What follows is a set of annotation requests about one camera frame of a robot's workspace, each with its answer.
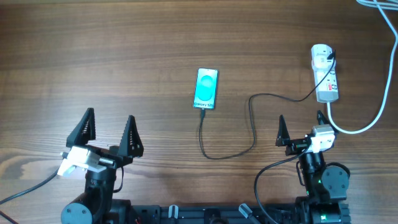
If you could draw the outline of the teal Galaxy smartphone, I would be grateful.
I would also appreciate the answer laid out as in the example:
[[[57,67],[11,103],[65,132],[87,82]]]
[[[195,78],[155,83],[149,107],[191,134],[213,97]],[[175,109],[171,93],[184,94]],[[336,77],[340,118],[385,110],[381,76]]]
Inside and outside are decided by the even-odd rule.
[[[205,110],[215,108],[218,70],[199,68],[193,97],[193,107]]]

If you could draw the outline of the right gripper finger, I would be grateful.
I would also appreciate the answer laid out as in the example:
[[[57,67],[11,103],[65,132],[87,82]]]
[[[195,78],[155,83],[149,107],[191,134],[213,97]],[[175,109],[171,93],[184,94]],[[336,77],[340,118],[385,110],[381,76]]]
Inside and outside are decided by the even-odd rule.
[[[325,125],[330,123],[321,110],[317,111],[317,121],[319,125]]]
[[[290,144],[290,135],[283,115],[279,116],[279,129],[277,133],[276,146],[288,146]]]

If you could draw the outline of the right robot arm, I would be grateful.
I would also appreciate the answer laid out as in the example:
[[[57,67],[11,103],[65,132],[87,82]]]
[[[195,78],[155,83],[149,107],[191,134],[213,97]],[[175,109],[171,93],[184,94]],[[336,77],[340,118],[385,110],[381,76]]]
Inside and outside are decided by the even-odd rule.
[[[327,163],[323,153],[334,146],[338,134],[321,111],[318,125],[302,139],[291,139],[285,119],[279,117],[276,146],[285,154],[297,156],[296,170],[307,195],[294,203],[278,205],[275,217],[281,223],[351,223],[347,199],[350,171],[338,162]]]

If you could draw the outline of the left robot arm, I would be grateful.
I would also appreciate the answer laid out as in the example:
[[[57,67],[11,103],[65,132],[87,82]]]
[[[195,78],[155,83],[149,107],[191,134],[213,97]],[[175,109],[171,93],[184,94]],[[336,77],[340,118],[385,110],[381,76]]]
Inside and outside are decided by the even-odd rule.
[[[61,213],[62,223],[137,223],[131,201],[113,199],[121,191],[114,188],[116,172],[143,156],[144,146],[137,131],[135,117],[130,115],[118,146],[103,149],[88,143],[96,139],[95,112],[88,108],[67,137],[63,161],[57,172],[69,176],[77,167],[86,170],[85,189]]]

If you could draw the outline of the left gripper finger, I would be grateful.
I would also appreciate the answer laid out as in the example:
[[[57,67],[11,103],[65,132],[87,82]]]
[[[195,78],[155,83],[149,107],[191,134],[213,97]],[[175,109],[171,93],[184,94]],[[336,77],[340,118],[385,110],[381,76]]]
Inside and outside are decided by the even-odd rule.
[[[137,131],[136,120],[129,115],[119,144],[118,155],[123,157],[142,157],[144,146]]]
[[[67,137],[66,147],[84,146],[95,139],[95,112],[93,108],[88,108],[80,122]]]

